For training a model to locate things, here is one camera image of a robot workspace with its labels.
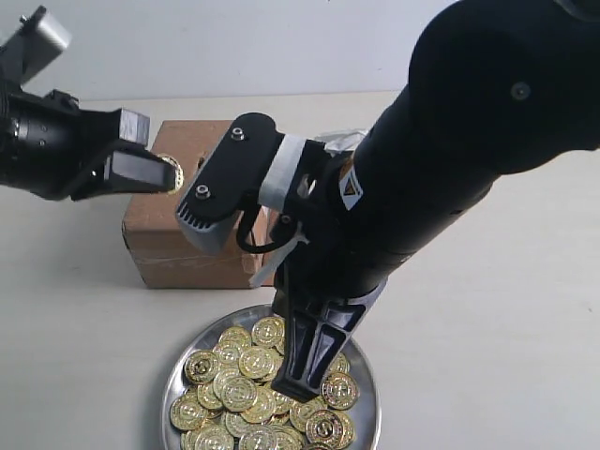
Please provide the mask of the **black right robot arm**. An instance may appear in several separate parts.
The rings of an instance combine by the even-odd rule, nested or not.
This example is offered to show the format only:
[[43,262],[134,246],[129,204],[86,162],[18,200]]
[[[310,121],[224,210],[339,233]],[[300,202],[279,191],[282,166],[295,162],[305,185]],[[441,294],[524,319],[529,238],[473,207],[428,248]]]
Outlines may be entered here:
[[500,177],[598,146],[597,2],[445,8],[417,40],[401,93],[292,213],[305,241],[275,276],[286,350],[274,388],[318,396],[389,275]]

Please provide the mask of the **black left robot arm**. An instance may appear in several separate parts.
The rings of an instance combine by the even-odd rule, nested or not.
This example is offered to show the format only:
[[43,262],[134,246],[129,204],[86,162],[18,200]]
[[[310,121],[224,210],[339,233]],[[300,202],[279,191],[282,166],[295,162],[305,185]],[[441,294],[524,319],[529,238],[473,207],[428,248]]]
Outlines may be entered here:
[[91,111],[67,93],[1,95],[1,184],[47,201],[175,189],[177,169],[148,150],[148,117]]

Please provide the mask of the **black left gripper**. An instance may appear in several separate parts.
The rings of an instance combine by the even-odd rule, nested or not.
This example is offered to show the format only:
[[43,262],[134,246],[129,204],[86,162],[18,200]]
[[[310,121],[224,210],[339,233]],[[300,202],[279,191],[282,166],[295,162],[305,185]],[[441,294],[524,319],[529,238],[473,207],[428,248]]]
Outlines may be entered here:
[[150,118],[132,110],[93,111],[69,94],[1,90],[1,185],[44,200],[73,201],[117,192],[169,192],[174,167],[147,151]]

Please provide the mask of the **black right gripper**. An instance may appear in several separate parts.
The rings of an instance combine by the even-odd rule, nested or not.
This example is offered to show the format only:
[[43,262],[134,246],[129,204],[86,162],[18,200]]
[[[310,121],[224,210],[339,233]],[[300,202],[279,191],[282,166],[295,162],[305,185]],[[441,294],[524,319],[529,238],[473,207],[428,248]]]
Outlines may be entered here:
[[273,389],[307,402],[321,393],[343,350],[386,280],[375,225],[384,205],[389,158],[380,149],[330,156],[309,149],[294,171],[285,213],[307,239],[277,270],[273,311],[285,322],[285,353]]

